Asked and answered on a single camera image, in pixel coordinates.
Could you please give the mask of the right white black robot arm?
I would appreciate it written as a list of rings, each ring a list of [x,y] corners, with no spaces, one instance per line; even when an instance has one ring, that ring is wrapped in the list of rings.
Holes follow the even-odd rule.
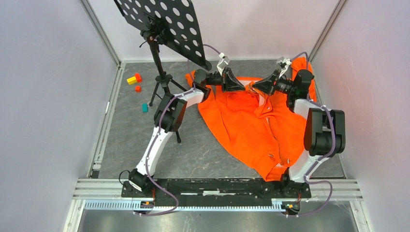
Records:
[[[288,109],[306,120],[304,150],[299,159],[282,175],[279,191],[285,197],[292,197],[310,184],[311,174],[326,160],[342,153],[346,145],[345,113],[329,110],[309,99],[309,87],[314,75],[306,69],[299,70],[293,80],[281,77],[278,70],[253,87],[265,94],[275,92],[286,94]]]

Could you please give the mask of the orange jacket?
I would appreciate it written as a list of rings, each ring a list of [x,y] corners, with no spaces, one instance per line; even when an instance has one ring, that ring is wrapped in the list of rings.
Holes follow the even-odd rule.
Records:
[[[304,151],[306,119],[289,110],[287,96],[269,96],[253,85],[257,77],[240,77],[245,90],[211,89],[198,104],[206,125],[224,149],[265,181],[279,181]]]

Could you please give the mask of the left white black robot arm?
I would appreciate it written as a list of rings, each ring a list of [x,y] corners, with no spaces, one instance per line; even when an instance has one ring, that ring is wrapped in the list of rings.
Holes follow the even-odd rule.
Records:
[[[242,91],[245,86],[233,75],[230,68],[214,73],[196,70],[192,88],[180,94],[165,93],[154,114],[154,129],[143,157],[129,173],[129,184],[140,197],[148,196],[153,188],[151,181],[159,157],[169,138],[182,124],[187,108],[204,102],[211,92],[210,86],[219,86],[222,91]]]

